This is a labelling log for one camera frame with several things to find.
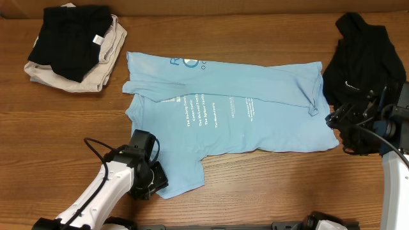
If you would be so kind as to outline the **light blue printed t-shirt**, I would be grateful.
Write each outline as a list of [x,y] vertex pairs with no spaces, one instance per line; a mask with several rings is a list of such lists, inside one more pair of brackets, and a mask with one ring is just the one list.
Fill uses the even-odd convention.
[[127,53],[133,95],[126,114],[155,135],[169,184],[164,199],[205,183],[202,159],[256,149],[326,151],[339,142],[326,124],[320,62],[243,65]]

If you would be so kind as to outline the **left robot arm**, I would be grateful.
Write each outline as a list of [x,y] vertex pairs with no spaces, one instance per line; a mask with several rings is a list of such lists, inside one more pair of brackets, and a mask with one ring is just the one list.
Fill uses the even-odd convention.
[[131,220],[110,216],[126,194],[149,200],[168,186],[168,179],[157,160],[159,140],[151,133],[135,130],[128,144],[113,148],[106,143],[84,138],[87,147],[101,160],[101,168],[80,197],[55,219],[39,218],[32,230],[137,229]]

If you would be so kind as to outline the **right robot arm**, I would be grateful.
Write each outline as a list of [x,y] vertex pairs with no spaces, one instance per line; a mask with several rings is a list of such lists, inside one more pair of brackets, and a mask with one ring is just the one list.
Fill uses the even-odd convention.
[[379,100],[368,104],[373,115],[363,112],[354,123],[353,105],[346,103],[326,118],[327,125],[351,131],[343,137],[343,151],[369,155],[374,148],[382,158],[384,192],[380,229],[408,229],[408,83],[393,97],[385,87]]

